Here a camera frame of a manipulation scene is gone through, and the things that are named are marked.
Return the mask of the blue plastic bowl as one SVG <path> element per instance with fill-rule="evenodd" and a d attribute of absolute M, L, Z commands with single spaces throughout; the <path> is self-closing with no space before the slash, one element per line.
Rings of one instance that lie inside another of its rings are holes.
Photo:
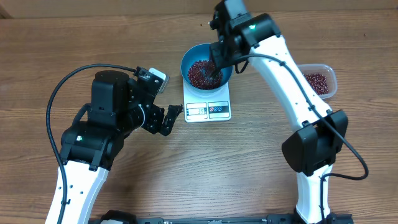
<path fill-rule="evenodd" d="M 183 77 L 183 81 L 188 85 L 188 87 L 192 87 L 195 91 L 198 92 L 204 92 L 204 93 L 212 93 L 215 91 L 220 90 L 222 87 L 225 87 L 226 84 L 229 82 L 229 79 L 231 78 L 233 74 L 233 68 L 232 67 L 226 67 L 221 70 L 223 72 L 223 79 L 222 79 L 222 84 L 220 87 L 212 89 L 212 90 L 201 90 L 198 88 L 195 88 L 190 84 L 190 81 L 187 77 L 188 70 L 189 68 L 198 60 L 209 60 L 210 59 L 210 44 L 199 44 L 191 49 L 189 49 L 183 56 L 181 65 L 180 65 L 180 71 L 181 75 Z"/>

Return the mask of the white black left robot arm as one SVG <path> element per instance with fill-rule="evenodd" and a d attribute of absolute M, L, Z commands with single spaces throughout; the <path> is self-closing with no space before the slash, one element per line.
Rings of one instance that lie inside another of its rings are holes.
<path fill-rule="evenodd" d="M 97 72 L 91 101 L 64 131 L 58 152 L 57 185 L 46 223 L 89 223 L 93 205 L 124 140 L 137 128 L 171 133 L 182 105 L 154 104 L 169 76 L 136 68 L 134 76 L 115 70 Z"/>

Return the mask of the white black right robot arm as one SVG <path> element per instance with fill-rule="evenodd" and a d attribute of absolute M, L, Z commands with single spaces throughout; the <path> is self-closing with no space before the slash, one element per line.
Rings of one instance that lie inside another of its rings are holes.
<path fill-rule="evenodd" d="M 343 145 L 347 116 L 341 110 L 334 112 L 315 93 L 270 15 L 252 16 L 241 0 L 221 1 L 210 27 L 218 35 L 210 46 L 217 69 L 251 64 L 286 113 L 293 133 L 282 143 L 282 153 L 297 173 L 295 221 L 336 223 L 328 206 L 328 179 Z"/>

